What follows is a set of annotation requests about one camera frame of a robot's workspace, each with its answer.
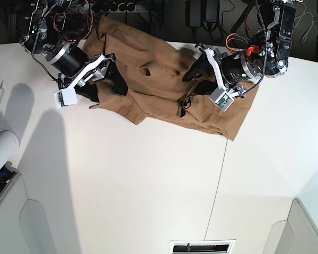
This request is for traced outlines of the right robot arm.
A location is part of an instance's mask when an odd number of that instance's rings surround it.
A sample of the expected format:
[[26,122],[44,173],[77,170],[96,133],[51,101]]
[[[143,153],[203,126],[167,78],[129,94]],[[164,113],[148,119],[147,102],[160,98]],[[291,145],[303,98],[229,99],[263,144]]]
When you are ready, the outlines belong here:
[[112,94],[127,95],[115,55],[99,53],[90,58],[78,46],[93,31],[93,1],[35,1],[29,6],[30,24],[23,28],[20,43],[57,83],[58,108],[76,104],[78,95],[97,101],[95,85],[100,81]]

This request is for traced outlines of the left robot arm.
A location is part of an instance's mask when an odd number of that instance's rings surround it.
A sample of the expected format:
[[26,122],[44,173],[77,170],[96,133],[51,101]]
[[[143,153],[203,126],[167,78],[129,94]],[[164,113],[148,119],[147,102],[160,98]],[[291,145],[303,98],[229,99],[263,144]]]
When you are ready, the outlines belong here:
[[257,87],[263,77],[278,77],[288,68],[296,8],[292,1],[254,3],[260,29],[253,38],[242,38],[247,48],[240,51],[230,49],[230,54],[213,52],[226,91],[232,90],[236,97],[251,92],[250,88],[243,88],[241,82],[249,81]]

